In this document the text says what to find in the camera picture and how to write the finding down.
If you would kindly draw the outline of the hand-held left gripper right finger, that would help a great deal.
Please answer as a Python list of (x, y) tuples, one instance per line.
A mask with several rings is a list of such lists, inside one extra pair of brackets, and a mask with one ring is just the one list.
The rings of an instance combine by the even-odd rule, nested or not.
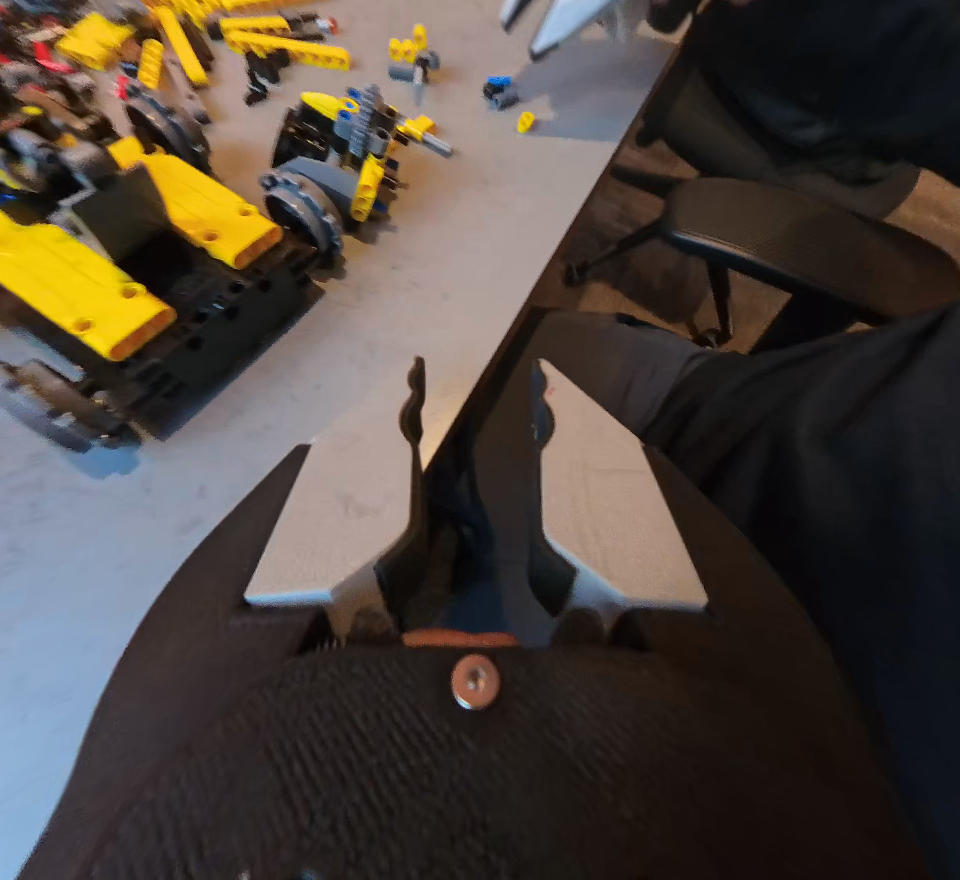
[(558, 367), (534, 360), (532, 592), (558, 618), (703, 613), (709, 596), (638, 437)]

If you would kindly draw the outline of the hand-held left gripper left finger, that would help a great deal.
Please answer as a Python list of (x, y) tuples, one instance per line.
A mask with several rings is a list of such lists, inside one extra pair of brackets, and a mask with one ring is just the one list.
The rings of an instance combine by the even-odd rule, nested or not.
[(334, 634), (366, 609), (401, 620), (424, 578), (427, 508), (421, 442), (426, 362), (317, 434), (244, 594), (262, 608), (318, 607)]

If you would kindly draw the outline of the person's right forearm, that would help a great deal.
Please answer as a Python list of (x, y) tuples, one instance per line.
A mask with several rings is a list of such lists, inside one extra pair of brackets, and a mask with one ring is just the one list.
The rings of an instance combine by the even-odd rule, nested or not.
[(703, 60), (958, 186), (959, 0), (711, 0)]

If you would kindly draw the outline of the person's grey trousers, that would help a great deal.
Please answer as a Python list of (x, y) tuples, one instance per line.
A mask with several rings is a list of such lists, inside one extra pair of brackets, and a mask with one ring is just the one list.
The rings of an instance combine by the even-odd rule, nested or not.
[(675, 387), (714, 351), (625, 313), (552, 310), (539, 322), (518, 368), (545, 360), (638, 438)]

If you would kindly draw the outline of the yellow grey axle assembly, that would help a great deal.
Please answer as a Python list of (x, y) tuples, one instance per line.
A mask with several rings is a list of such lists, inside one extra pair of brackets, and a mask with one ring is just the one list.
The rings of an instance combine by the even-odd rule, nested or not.
[(423, 105), (431, 76), (442, 63), (438, 51), (430, 45), (426, 25), (416, 22), (410, 36), (390, 38), (388, 60), (389, 79), (411, 87), (414, 105)]

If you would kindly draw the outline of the black office chair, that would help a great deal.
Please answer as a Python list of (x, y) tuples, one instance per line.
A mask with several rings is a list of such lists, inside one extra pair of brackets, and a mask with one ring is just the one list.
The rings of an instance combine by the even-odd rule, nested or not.
[(614, 166), (619, 182), (664, 201), (658, 219), (581, 262), (564, 283), (660, 239), (705, 264), (719, 327), (694, 333), (720, 347), (734, 335), (731, 273), (789, 295), (753, 353), (878, 326), (958, 301), (958, 265), (887, 222), (920, 170), (858, 153), (817, 156), (766, 132), (698, 69), (684, 46), (642, 114), (640, 146), (664, 142), (694, 178)]

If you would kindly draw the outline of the small gear wheel assembly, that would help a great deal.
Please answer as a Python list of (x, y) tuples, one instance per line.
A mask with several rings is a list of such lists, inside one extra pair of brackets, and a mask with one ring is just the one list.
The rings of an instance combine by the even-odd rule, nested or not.
[(271, 219), (330, 266), (345, 238), (387, 217), (402, 189), (399, 150), (416, 143), (449, 159), (453, 147), (431, 118), (405, 116), (380, 88), (349, 87), (344, 95), (305, 92), (286, 110), (270, 168), (259, 178)]

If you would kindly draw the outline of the black yellow toy vehicle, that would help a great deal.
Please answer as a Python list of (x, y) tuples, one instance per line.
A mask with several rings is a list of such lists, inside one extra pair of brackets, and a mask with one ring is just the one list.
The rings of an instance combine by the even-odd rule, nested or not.
[(2, 114), (2, 409), (78, 453), (163, 431), (307, 308), (324, 249), (213, 175), (204, 131), (138, 83), (131, 135), (39, 89)]

